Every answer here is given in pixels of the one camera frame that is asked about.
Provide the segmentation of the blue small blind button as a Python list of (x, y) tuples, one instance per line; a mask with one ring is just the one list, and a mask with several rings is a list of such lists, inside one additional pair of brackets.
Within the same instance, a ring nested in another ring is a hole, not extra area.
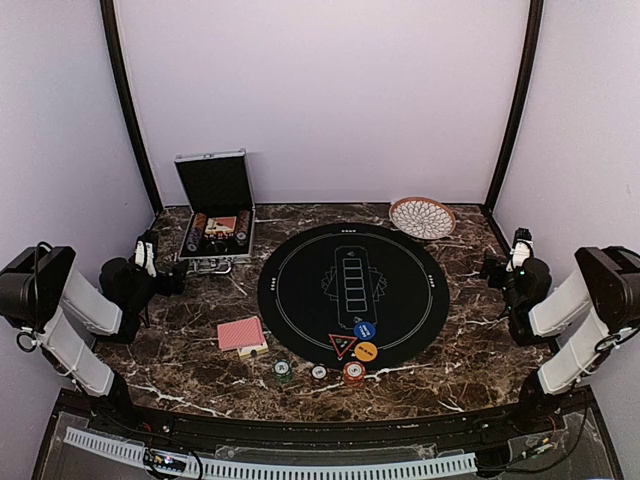
[(376, 335), (375, 325), (366, 321), (357, 323), (353, 331), (354, 335), (361, 341), (370, 341)]

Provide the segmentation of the red triangular all-in marker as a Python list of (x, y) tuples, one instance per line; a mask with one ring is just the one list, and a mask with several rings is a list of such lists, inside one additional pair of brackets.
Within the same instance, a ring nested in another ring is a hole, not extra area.
[(328, 337), (339, 359), (342, 359), (358, 340), (355, 336), (340, 334), (329, 334)]

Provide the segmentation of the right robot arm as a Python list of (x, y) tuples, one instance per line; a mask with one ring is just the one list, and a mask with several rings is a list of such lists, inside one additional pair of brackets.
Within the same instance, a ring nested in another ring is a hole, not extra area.
[(521, 434), (534, 432), (559, 407), (562, 396), (639, 333), (638, 253), (622, 246), (581, 247), (574, 257), (576, 268), (557, 287), (528, 240), (517, 241), (508, 258), (486, 253), (480, 269), (480, 278), (502, 294), (501, 315), (517, 345), (567, 336), (523, 382), (508, 416)]

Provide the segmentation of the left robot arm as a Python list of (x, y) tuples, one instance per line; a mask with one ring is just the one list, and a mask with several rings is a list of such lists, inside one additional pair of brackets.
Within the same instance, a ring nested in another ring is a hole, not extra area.
[(98, 358), (75, 325), (96, 339), (130, 344), (150, 323), (148, 305), (157, 295), (184, 292), (188, 264), (168, 272), (155, 268), (154, 246), (141, 242), (130, 259), (117, 257), (101, 270), (95, 288), (76, 266), (69, 246), (41, 242), (26, 248), (1, 271), (1, 315), (18, 331), (19, 348), (41, 350), (60, 374), (103, 407), (101, 417), (120, 436), (141, 427), (126, 380)]

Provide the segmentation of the red-gold 5 chip stack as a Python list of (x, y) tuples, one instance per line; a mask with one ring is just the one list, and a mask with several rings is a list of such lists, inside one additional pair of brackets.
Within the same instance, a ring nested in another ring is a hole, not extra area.
[(365, 383), (366, 368), (359, 361), (350, 361), (344, 365), (343, 380), (349, 387), (362, 387)]

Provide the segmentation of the orange big blind button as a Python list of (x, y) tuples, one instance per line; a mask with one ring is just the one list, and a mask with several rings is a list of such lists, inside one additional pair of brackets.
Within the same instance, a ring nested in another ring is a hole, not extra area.
[(354, 355), (360, 362), (372, 362), (378, 356), (378, 348), (372, 342), (362, 341), (354, 347)]

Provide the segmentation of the black-red 100 chip stack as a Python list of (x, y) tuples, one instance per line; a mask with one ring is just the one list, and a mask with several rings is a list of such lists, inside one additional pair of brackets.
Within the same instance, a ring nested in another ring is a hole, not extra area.
[(325, 366), (323, 365), (314, 365), (311, 368), (311, 377), (313, 379), (314, 382), (320, 382), (323, 381), (327, 378), (328, 376), (328, 370)]

